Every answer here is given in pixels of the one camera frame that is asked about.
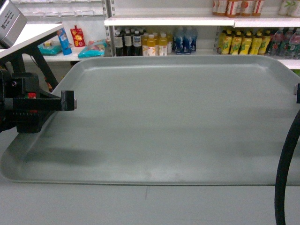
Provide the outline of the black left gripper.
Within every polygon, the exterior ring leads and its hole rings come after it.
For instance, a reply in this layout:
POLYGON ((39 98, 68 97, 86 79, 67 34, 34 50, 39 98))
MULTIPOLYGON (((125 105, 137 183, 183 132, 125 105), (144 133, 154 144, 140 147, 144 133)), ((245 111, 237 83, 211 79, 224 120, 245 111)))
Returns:
POLYGON ((38 133, 54 111, 73 111, 77 108, 77 100, 72 90, 62 90, 61 97, 50 94, 47 98, 39 97, 37 74, 27 72, 11 74, 5 69, 0 70, 0 109, 40 111, 16 112, 18 133, 38 133))

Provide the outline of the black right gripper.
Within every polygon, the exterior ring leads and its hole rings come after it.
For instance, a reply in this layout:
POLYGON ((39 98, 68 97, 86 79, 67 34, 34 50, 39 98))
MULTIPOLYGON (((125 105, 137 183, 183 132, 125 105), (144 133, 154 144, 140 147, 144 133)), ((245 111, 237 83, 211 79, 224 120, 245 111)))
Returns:
POLYGON ((300 83, 294 86, 294 95, 296 96, 296 103, 300 103, 300 83))

